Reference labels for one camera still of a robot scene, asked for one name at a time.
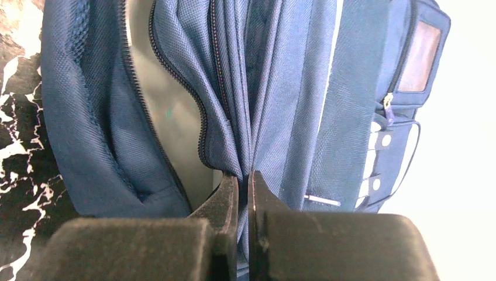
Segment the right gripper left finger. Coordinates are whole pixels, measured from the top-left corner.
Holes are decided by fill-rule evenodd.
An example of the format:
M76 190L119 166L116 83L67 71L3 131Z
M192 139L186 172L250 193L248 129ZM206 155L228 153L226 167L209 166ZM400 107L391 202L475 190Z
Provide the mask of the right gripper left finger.
M235 280L238 180L183 219L78 218L50 238L37 280Z

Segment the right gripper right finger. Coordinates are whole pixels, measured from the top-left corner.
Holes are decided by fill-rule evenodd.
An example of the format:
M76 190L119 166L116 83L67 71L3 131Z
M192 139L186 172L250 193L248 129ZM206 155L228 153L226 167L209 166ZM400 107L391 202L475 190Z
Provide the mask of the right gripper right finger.
M251 172L251 280L438 280L421 233L401 215L294 211Z

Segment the navy blue backpack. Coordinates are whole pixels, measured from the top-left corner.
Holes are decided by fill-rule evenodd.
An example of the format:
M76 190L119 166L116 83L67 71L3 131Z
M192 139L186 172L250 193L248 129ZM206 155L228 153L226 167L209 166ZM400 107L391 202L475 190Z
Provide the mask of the navy blue backpack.
M46 1L42 99L75 210L185 217L238 183L376 213L401 185L451 27L435 1Z

